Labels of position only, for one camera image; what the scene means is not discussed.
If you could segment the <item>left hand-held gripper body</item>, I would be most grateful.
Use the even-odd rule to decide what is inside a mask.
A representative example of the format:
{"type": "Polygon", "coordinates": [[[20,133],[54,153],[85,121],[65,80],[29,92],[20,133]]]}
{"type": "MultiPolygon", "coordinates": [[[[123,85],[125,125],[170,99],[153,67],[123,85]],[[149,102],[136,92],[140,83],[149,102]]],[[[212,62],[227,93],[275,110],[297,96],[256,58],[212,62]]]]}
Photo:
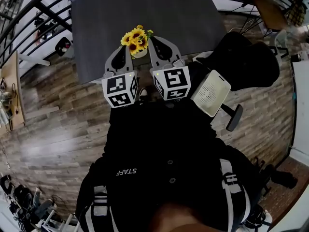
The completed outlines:
{"type": "Polygon", "coordinates": [[[111,108],[131,105],[135,102],[138,82],[137,71],[102,79],[103,94],[111,108]]]}

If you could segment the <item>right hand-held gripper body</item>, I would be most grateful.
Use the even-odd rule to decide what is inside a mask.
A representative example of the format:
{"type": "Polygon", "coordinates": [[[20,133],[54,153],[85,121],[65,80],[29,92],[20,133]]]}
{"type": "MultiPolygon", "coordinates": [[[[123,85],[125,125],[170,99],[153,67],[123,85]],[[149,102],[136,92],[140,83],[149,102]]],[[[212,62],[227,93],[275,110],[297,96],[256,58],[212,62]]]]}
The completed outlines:
{"type": "Polygon", "coordinates": [[[154,86],[165,101],[181,99],[188,95],[191,88],[188,66],[183,59],[174,62],[152,63],[150,73],[153,77],[154,86]]]}

